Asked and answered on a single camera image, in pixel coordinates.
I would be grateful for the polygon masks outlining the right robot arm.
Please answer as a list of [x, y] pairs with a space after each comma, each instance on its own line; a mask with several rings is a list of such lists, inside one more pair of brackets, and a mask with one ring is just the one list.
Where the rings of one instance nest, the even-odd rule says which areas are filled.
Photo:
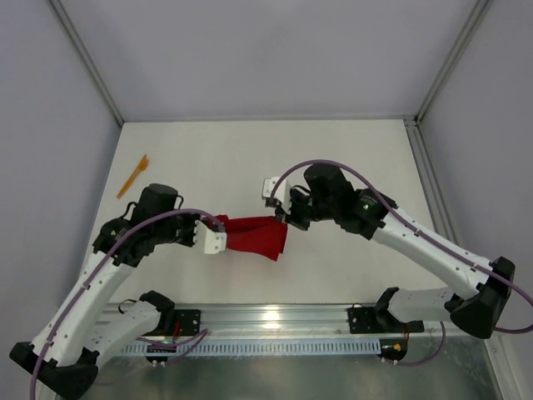
[[384, 194], [370, 187], [355, 189], [338, 166], [312, 164], [304, 179], [305, 188], [289, 191], [288, 223], [307, 230], [313, 222], [333, 221], [347, 233], [397, 251], [445, 284], [418, 291], [388, 288], [375, 306], [381, 324], [452, 322], [475, 338], [491, 337], [511, 295], [512, 261], [490, 260], [455, 245]]

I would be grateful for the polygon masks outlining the red cloth napkin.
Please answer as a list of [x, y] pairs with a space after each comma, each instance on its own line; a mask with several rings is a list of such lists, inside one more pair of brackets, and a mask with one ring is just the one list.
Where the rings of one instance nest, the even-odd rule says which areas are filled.
[[275, 217], [229, 218], [217, 215], [227, 235], [227, 249], [255, 253], [276, 262], [284, 252], [288, 226]]

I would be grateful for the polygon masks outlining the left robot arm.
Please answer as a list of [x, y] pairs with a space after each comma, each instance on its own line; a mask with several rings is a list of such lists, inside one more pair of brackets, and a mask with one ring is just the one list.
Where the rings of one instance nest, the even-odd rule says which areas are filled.
[[79, 399], [94, 383], [101, 366], [130, 342], [147, 333], [166, 333], [175, 304], [147, 292], [107, 329], [93, 327], [122, 283], [161, 244], [192, 246], [197, 221], [205, 213], [177, 209], [177, 190], [152, 183], [126, 212], [106, 222], [92, 253], [61, 307], [30, 342], [17, 342], [9, 357], [31, 373], [30, 397], [42, 383], [64, 399]]

